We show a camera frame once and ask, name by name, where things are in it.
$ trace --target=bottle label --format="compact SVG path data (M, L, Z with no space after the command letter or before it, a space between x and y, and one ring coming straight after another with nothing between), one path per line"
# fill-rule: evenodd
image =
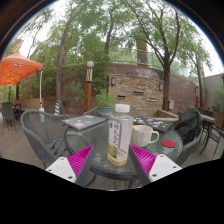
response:
M117 159L117 151L120 143L121 124L116 121L109 121L109 149L108 153Z

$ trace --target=black backpack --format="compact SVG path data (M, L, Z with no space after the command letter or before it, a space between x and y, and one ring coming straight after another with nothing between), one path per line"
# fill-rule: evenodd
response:
M203 118L195 108L188 108L181 115L174 130L181 136L183 144L193 141L201 131Z

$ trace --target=cup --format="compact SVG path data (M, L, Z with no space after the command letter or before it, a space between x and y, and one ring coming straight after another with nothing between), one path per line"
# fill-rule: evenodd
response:
M151 141L152 134L157 134L157 139L155 141ZM146 125L137 125L134 126L132 130L132 141L133 144L139 147L145 147L149 143L157 142L159 139L159 133L157 131L153 131L150 126Z

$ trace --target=patio floor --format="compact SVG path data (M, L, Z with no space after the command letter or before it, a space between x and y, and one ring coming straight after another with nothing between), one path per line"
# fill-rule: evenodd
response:
M205 134L203 134L201 142L198 144L198 147L194 150L194 152L191 153L191 155L182 165L182 168L186 168L194 164L199 164L211 160L213 152L216 147L216 142L214 142L213 140L210 140L208 142L206 151L202 153L202 155L199 155L202 149L202 142L204 139L204 135ZM213 160L220 158L223 151L223 146L224 146L224 139L221 138L216 155ZM6 121L3 120L1 113L0 113L0 155L3 159L21 162L39 167L40 169L44 169L43 163L37 158L36 154L31 148L23 132L23 129L19 124L19 121L17 121L16 130L11 129L8 131L7 123ZM93 173L89 171L86 183L89 183L92 177ZM100 189L100 190L124 190L127 189L128 184L129 181L118 181L97 176L95 181L88 188Z

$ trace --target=red object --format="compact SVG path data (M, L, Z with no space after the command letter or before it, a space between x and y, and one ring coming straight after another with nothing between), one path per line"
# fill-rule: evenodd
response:
M162 141L162 144L167 148L174 148L176 146L176 142L169 139L164 139Z
M43 64L32 61L17 51L2 58L0 62L0 86L14 85L42 68Z

